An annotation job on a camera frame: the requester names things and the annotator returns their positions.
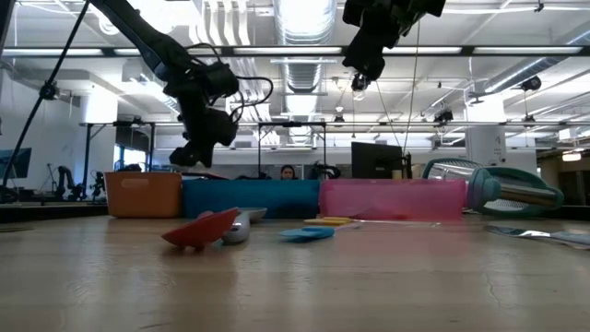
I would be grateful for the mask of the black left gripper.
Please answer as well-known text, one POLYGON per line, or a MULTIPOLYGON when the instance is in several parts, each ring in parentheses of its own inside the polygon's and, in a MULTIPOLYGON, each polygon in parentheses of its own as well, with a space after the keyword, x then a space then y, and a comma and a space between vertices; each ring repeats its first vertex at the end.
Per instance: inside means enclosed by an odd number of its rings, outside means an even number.
POLYGON ((207 103, 202 95, 182 95, 183 124, 189 143, 171 153, 171 164, 192 167, 200 161, 206 168, 212 166, 215 144, 211 143, 213 134, 208 115, 207 103))

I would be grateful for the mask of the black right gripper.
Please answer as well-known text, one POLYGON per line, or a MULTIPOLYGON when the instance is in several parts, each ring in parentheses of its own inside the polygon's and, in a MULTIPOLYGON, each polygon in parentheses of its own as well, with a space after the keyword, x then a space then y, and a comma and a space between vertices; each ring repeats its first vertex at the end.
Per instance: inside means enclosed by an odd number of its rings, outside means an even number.
POLYGON ((347 0, 343 21, 359 31, 342 65, 377 80, 384 70, 383 48, 394 47, 425 15, 440 17, 445 4, 446 0, 347 0))

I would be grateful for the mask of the blue mini spatula clear handle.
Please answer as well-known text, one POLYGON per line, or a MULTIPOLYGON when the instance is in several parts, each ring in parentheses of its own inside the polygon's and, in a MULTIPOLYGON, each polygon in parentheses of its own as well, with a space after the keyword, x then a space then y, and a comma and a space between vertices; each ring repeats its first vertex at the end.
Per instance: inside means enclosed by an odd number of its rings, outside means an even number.
POLYGON ((290 243, 307 243, 331 238, 336 231, 333 227, 307 226, 300 229, 282 231, 279 235, 290 243))

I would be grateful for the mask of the black computer monitor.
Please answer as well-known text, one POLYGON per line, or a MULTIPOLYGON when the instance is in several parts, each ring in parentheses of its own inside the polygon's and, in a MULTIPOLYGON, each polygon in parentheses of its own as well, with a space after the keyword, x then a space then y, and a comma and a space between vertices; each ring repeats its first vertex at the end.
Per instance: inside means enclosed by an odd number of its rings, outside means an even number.
POLYGON ((351 172, 355 179, 393 179, 403 170, 402 148, 371 143, 351 143, 351 172))

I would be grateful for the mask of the yellow mini spatula clear handle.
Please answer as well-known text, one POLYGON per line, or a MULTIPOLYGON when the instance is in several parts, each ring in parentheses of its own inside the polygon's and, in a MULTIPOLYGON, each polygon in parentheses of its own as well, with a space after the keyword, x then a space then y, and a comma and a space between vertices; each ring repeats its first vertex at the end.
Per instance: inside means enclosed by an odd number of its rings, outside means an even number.
POLYGON ((365 223, 365 224, 387 224, 387 225, 399 225, 399 226, 411 226, 411 227, 429 227, 435 228, 441 225, 440 222, 425 222, 425 221, 407 221, 407 220, 378 220, 378 219, 351 219, 343 217, 323 217, 316 219, 305 219, 303 221, 306 224, 312 225, 324 225, 324 226, 344 226, 353 223, 365 223))

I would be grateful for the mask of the teal-framed steel grater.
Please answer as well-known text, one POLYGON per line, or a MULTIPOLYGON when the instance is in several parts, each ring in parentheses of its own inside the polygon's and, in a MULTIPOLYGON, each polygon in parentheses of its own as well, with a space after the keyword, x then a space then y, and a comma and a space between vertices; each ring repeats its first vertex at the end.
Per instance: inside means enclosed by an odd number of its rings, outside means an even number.
POLYGON ((429 161, 424 179, 460 180, 466 184, 466 208, 500 218, 528 218, 562 206, 561 190, 533 173, 503 166, 484 166, 471 160, 429 161))

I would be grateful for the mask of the knife with blue patterned handle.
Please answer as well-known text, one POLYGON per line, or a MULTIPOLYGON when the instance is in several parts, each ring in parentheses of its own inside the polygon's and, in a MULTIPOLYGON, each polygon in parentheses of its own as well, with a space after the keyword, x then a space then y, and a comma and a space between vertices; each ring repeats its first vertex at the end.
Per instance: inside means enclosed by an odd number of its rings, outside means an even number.
POLYGON ((484 226, 485 231, 514 238, 549 241, 570 246, 575 249, 590 251, 590 234, 572 233, 567 231, 545 232, 522 230, 501 226, 484 226))

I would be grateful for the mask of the grey silicone spoon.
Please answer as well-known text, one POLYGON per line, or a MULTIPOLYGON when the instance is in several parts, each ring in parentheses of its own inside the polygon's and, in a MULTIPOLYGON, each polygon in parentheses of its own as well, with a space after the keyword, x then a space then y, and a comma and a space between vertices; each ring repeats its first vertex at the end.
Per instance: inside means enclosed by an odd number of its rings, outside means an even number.
POLYGON ((245 242, 250 236, 252 224, 262 220, 266 212, 265 207, 240 207, 231 228, 222 236, 221 241, 225 245, 245 242))

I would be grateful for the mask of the red silicone slotted spoon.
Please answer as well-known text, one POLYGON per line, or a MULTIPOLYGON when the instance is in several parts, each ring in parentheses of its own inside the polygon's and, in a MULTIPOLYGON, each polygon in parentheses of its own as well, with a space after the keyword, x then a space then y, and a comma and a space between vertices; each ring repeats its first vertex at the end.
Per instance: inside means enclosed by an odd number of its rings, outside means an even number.
POLYGON ((219 240, 228 232, 238 213, 239 210, 236 207, 211 213, 168 231, 162 234, 161 238, 177 247, 201 249, 219 240))

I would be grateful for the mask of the monitor with blue screen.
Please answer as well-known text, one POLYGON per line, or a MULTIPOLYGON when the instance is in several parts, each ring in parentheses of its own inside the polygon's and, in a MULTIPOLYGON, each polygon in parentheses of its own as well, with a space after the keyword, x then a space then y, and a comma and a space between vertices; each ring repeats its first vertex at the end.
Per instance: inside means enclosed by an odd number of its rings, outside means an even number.
POLYGON ((6 172, 8 172, 9 179, 27 178, 29 174, 31 152, 31 148, 21 148, 15 157, 12 166, 8 168, 8 163, 13 154, 13 150, 0 149, 0 180, 4 177, 6 172))

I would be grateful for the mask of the blue plastic bin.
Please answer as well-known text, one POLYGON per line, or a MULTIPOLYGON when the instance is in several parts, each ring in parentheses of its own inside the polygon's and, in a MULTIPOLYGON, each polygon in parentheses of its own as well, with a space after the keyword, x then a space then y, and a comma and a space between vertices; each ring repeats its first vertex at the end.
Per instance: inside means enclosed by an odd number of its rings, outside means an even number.
POLYGON ((183 180, 183 214, 266 208, 267 219, 310 219, 319 212, 317 180, 183 180))

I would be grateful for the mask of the silver ventilation duct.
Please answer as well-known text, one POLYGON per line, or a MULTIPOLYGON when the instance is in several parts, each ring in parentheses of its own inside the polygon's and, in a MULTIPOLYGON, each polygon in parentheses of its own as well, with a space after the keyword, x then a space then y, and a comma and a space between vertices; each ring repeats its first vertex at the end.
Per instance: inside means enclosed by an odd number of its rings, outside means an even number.
MULTIPOLYGON (((277 43, 326 46, 331 42, 337 0, 273 0, 277 43)), ((281 65, 284 110, 294 122, 310 122, 318 104, 323 65, 320 57, 286 58, 281 65)))

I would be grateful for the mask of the orange plastic bin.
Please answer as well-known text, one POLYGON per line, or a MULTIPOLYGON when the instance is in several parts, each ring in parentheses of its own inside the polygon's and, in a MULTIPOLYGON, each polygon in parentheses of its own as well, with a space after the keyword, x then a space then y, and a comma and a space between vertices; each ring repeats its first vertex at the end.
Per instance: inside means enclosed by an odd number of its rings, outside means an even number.
POLYGON ((182 176, 174 172, 106 172, 108 212, 120 219, 169 219, 182 209, 182 176))

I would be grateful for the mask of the pink plastic bin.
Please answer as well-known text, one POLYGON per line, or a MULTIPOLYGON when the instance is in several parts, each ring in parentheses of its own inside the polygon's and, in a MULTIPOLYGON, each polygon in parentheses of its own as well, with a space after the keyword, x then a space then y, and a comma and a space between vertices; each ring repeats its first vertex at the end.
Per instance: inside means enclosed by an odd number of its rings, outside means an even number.
POLYGON ((319 192, 323 217, 456 222, 465 203, 460 180, 336 179, 323 182, 319 192))

